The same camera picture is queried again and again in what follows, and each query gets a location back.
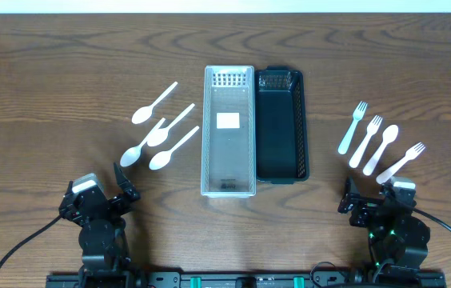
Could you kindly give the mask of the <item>white plastic spoon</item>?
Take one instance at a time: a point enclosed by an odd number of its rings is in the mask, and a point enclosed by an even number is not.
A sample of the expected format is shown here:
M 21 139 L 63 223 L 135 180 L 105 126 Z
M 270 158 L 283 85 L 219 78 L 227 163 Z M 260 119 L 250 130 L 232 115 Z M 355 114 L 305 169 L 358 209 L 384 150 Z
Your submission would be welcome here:
M 149 147 L 153 147 L 162 144 L 168 138 L 170 130 L 174 126 L 176 126 L 194 107 L 195 107 L 194 103 L 190 104 L 168 126 L 157 129 L 149 137 L 147 145 Z
M 200 129 L 199 126 L 195 126 L 191 131 L 189 131 L 185 136 L 183 136 L 171 149 L 163 150 L 153 156 L 150 160 L 149 168 L 151 170 L 160 170 L 165 167 L 171 160 L 172 154 L 180 146 L 186 143 L 194 134 Z
M 399 128 L 397 125 L 388 126 L 382 133 L 382 142 L 380 146 L 376 149 L 370 160 L 365 164 L 365 167 L 362 170 L 362 173 L 366 176 L 370 176 L 374 169 L 376 168 L 378 162 L 381 159 L 385 148 L 391 143 L 394 142 L 398 136 Z
M 124 152 L 120 159 L 120 165 L 122 167 L 133 165 L 141 157 L 142 147 L 148 142 L 152 134 L 154 134 L 162 126 L 165 120 L 165 118 L 161 118 L 137 146 L 132 146 Z
M 152 114 L 153 114 L 153 110 L 154 107 L 161 101 L 163 100 L 166 96 L 168 96 L 173 90 L 174 88 L 178 85 L 178 82 L 173 82 L 168 88 L 166 88 L 150 105 L 148 106 L 143 106 L 139 109 L 137 109 L 132 118 L 131 118 L 131 122 L 133 124 L 140 124 L 145 122 L 146 120 L 148 120 Z

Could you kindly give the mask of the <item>white plastic fork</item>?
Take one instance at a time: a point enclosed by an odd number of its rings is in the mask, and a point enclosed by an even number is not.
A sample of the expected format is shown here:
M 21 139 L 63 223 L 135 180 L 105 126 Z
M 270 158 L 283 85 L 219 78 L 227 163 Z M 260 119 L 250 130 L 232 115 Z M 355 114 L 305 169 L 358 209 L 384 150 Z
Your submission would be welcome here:
M 361 162 L 363 154 L 365 153 L 366 147 L 369 144 L 370 139 L 377 133 L 381 123 L 383 121 L 383 117 L 376 115 L 373 117 L 371 122 L 366 127 L 366 135 L 362 139 L 358 148 L 353 153 L 351 159 L 349 160 L 349 166 L 351 168 L 357 168 Z
M 422 142 L 415 144 L 410 147 L 406 152 L 403 158 L 394 163 L 391 167 L 380 173 L 376 177 L 376 182 L 378 184 L 383 184 L 390 180 L 396 172 L 400 170 L 408 161 L 414 160 L 422 151 L 425 150 L 425 145 Z

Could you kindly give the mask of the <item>black plastic basket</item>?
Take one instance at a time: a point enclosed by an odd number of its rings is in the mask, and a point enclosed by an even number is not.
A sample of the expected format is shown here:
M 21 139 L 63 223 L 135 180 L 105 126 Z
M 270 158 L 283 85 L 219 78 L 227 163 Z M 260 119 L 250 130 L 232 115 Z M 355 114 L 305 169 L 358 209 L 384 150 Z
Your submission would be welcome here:
M 255 72 L 257 179 L 293 184 L 308 179 L 303 74 L 286 66 Z

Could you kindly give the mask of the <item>pale green plastic fork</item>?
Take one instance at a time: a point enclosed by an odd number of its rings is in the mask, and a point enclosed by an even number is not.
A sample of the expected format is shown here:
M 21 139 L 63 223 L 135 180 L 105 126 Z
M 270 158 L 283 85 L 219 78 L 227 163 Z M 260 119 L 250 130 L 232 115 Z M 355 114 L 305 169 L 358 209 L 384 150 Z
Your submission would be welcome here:
M 360 101 L 359 104 L 357 105 L 356 109 L 353 112 L 353 120 L 349 126 L 349 129 L 346 131 L 343 139 L 341 140 L 338 148 L 337 148 L 337 152 L 339 154 L 346 154 L 346 152 L 349 149 L 349 145 L 351 143 L 351 140 L 353 138 L 353 134 L 357 128 L 357 124 L 363 119 L 364 114 L 367 110 L 368 107 L 368 103 L 364 102 L 364 101 Z

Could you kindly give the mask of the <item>clear plastic basket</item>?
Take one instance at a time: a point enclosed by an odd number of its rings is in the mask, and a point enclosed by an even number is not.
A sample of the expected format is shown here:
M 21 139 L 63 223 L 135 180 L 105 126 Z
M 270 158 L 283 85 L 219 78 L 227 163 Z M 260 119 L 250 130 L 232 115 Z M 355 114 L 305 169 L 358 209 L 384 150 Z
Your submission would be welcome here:
M 252 66 L 207 66 L 202 112 L 201 195 L 256 194 L 255 99 Z

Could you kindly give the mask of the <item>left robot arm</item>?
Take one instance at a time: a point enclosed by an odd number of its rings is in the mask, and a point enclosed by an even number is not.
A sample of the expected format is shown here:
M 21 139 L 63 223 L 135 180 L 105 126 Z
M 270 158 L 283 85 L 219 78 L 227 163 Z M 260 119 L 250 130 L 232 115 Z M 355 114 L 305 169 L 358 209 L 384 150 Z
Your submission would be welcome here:
M 89 271 L 127 270 L 131 259 L 126 241 L 124 214 L 141 198 L 134 184 L 118 165 L 116 183 L 122 190 L 108 199 L 96 174 L 70 182 L 58 208 L 59 215 L 82 228 L 78 243 L 82 263 Z

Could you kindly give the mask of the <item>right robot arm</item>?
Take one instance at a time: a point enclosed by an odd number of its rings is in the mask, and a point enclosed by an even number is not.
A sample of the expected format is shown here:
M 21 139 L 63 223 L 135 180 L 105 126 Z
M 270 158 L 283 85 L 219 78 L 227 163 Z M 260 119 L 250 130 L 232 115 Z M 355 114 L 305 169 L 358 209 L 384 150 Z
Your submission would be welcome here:
M 367 229 L 375 278 L 391 270 L 415 274 L 428 255 L 430 240 L 430 228 L 413 216 L 416 184 L 391 177 L 381 184 L 380 193 L 384 198 L 364 197 L 348 177 L 337 211 L 351 213 L 351 226 Z

